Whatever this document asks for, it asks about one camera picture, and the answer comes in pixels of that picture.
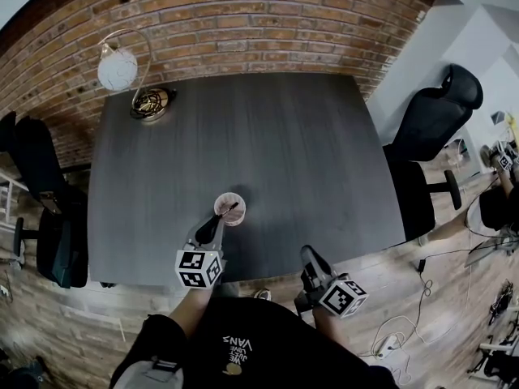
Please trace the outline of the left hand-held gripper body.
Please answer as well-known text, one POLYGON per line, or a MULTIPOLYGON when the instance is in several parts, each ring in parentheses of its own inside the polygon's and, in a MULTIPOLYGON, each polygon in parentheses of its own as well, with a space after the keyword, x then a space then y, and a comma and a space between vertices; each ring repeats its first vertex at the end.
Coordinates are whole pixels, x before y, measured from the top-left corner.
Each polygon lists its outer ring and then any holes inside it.
POLYGON ((183 287, 212 289, 219 281, 225 269, 222 238, 218 233, 210 243, 200 244, 192 236, 186 239, 181 250, 177 250, 175 273, 183 287))

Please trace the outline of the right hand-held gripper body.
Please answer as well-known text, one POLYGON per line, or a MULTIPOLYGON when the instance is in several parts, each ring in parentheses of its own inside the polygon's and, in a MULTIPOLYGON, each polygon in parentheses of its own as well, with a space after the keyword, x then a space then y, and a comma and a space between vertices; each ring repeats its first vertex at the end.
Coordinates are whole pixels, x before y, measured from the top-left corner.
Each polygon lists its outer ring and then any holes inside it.
POLYGON ((303 291, 294 299, 299 316, 320 306, 338 318, 345 318, 354 314, 369 297, 347 273, 319 285, 313 285, 309 280, 304 280, 303 283, 303 291))

